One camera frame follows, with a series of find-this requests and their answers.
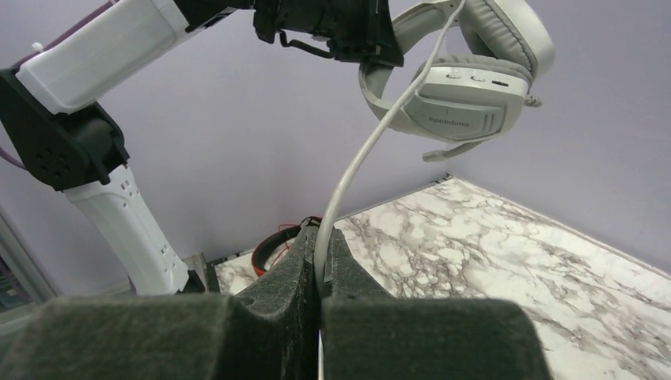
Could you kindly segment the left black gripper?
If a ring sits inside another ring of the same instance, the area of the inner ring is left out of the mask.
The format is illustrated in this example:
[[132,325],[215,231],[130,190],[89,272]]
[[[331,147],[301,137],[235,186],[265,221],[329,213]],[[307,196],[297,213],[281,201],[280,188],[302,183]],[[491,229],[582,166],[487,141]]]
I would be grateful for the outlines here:
[[385,0],[255,1],[260,40],[345,63],[404,65]]

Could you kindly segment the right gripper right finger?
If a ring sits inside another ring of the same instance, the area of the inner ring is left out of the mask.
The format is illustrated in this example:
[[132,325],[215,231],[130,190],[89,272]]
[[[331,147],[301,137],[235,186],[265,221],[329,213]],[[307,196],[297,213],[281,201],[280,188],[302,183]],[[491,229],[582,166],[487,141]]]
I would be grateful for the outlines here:
[[328,247],[321,304],[327,379],[548,379],[531,319],[496,298],[397,298],[353,257]]

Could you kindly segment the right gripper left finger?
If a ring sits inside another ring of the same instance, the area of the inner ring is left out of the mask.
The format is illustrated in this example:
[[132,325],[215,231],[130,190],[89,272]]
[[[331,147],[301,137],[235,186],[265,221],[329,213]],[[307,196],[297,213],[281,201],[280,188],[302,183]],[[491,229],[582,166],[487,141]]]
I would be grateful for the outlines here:
[[314,379],[316,229],[235,294],[55,298],[1,364],[4,379]]

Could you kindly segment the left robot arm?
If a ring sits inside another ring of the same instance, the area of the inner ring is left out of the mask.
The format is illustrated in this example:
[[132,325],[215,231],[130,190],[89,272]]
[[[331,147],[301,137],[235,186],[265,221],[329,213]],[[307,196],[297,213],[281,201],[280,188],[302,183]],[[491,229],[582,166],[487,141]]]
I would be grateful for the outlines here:
[[1,122],[25,169],[97,228],[138,295],[186,291],[178,257],[129,168],[123,132],[99,98],[238,10],[257,37],[345,63],[404,63],[386,1],[107,1],[1,71]]

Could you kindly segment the red headphones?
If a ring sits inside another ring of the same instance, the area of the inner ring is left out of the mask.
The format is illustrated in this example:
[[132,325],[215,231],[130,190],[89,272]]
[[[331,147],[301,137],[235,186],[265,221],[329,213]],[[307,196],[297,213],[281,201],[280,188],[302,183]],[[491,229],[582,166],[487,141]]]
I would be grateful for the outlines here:
[[286,223],[278,227],[278,231],[260,242],[252,252],[252,269],[257,277],[261,277],[267,272],[267,262],[275,254],[276,250],[283,246],[287,251],[291,239],[296,238],[301,229],[307,226],[319,226],[322,218],[318,216],[309,216],[304,218],[298,224]]

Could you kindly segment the aluminium frame rail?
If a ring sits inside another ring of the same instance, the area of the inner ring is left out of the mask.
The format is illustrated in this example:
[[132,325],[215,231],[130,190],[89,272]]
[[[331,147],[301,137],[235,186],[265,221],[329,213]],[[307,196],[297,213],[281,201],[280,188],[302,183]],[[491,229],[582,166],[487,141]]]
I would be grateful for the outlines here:
[[207,261],[203,253],[198,253],[185,257],[182,261],[188,266],[188,281],[181,293],[220,293],[216,267],[222,262],[221,260]]

